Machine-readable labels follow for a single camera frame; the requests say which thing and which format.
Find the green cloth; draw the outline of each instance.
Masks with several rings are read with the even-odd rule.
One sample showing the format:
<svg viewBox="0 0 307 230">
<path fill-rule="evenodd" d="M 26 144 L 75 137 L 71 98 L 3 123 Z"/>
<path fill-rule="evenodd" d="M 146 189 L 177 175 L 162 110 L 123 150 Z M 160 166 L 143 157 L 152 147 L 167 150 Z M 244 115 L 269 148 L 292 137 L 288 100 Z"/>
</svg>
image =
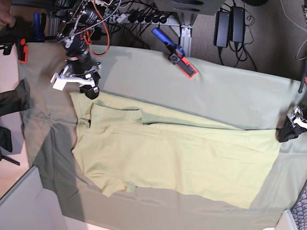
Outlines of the green cloth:
<svg viewBox="0 0 307 230">
<path fill-rule="evenodd" d="M 245 131 L 108 93 L 72 93 L 72 151 L 106 196 L 135 187 L 174 189 L 249 208 L 275 162 L 276 130 Z"/>
</svg>

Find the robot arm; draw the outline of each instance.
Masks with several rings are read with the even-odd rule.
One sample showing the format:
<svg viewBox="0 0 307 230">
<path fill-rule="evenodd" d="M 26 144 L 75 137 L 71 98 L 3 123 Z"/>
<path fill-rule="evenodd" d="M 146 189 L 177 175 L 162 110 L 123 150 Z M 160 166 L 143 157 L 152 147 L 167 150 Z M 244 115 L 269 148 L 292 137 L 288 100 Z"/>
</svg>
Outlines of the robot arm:
<svg viewBox="0 0 307 230">
<path fill-rule="evenodd" d="M 93 62 L 83 34 L 92 34 L 95 26 L 116 12 L 121 0 L 113 13 L 106 18 L 101 18 L 112 1 L 77 0 L 69 13 L 70 20 L 63 21 L 60 25 L 57 39 L 63 44 L 68 58 L 62 71 L 55 73 L 51 79 L 54 89 L 63 90 L 66 83 L 76 82 L 79 84 L 80 92 L 85 93 L 88 98 L 98 97 L 100 76 L 97 71 L 100 69 L 100 63 Z"/>
</svg>

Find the orange cable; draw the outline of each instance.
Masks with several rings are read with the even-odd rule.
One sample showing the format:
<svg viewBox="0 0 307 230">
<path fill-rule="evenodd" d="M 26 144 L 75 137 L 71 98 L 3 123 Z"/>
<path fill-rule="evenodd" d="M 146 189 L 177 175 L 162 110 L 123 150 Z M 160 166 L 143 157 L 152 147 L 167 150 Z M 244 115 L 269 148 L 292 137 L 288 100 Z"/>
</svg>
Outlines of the orange cable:
<svg viewBox="0 0 307 230">
<path fill-rule="evenodd" d="M 98 9 L 96 8 L 96 5 L 95 5 L 94 0 L 93 0 L 92 2 L 93 2 L 93 6 L 94 6 L 94 8 L 95 8 L 96 13 L 99 15 L 100 19 L 103 20 L 104 18 L 101 16 L 101 14 L 99 13 Z M 107 48 L 106 48 L 106 51 L 105 51 L 103 54 L 96 54 L 96 53 L 92 50 L 91 45 L 89 45 L 89 48 L 90 48 L 91 53 L 92 53 L 93 55 L 95 55 L 96 57 L 102 57 L 103 55 L 106 54 L 106 52 L 107 52 L 107 51 L 109 50 L 109 48 L 110 48 L 110 34 L 109 34 L 109 31 L 108 31 L 108 29 L 107 29 L 107 27 L 106 27 L 105 22 L 102 22 L 102 24 L 103 24 L 104 29 L 105 29 L 105 31 L 106 31 L 106 36 L 107 36 Z M 92 43 L 90 37 L 88 37 L 88 40 L 87 40 L 86 38 L 85 38 L 84 40 L 85 40 L 86 43 L 87 43 L 87 42 L 90 43 L 90 44 Z"/>
</svg>

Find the power adapter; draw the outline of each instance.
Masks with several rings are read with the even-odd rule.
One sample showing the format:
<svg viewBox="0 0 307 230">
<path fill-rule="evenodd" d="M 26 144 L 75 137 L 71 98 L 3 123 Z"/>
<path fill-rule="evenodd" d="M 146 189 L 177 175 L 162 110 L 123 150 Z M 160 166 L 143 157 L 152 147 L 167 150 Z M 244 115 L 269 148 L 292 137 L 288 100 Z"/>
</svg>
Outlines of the power adapter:
<svg viewBox="0 0 307 230">
<path fill-rule="evenodd" d="M 245 9 L 242 7 L 231 7 L 230 10 L 230 40 L 244 43 L 245 36 Z"/>
<path fill-rule="evenodd" d="M 214 45 L 217 47 L 228 47 L 228 30 L 230 14 L 218 11 L 215 20 Z"/>
</svg>

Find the gray carpet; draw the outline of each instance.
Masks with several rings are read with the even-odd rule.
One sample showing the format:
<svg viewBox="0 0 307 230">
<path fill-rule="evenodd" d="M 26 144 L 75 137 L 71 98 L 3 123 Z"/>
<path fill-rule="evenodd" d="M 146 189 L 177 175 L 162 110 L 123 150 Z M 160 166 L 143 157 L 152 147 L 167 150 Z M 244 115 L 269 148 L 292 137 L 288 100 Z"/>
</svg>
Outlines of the gray carpet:
<svg viewBox="0 0 307 230">
<path fill-rule="evenodd" d="M 230 0 L 227 0 L 226 3 L 232 5 Z M 243 6 L 241 0 L 236 0 L 236 3 L 237 6 Z M 301 6 L 303 0 L 283 0 L 283 4 L 288 16 L 300 26 L 306 28 Z M 269 0 L 260 7 L 245 6 L 255 18 L 255 23 L 251 27 L 255 41 L 253 44 L 246 45 L 246 49 L 254 59 L 258 71 L 296 80 L 300 79 L 305 61 L 296 60 L 295 56 L 301 44 L 307 39 L 306 32 L 286 19 L 279 0 Z M 149 44 L 152 50 L 167 52 L 164 45 L 151 34 L 152 28 L 154 26 L 151 26 L 142 35 L 143 41 Z M 161 26 L 161 28 L 174 41 L 178 41 L 176 35 L 168 26 Z M 217 47 L 213 45 L 214 29 L 215 16 L 198 16 L 192 32 L 192 57 L 220 64 Z M 251 40 L 250 31 L 247 29 L 245 42 L 248 43 Z M 133 39 L 126 33 L 115 34 L 112 39 L 112 45 L 130 46 L 132 42 Z M 132 46 L 142 47 L 139 42 L 135 42 Z M 306 54 L 304 47 L 300 56 L 303 57 Z M 222 58 L 227 66 L 236 64 L 235 53 L 230 48 L 223 50 Z M 250 60 L 240 62 L 237 68 L 254 70 Z"/>
</svg>

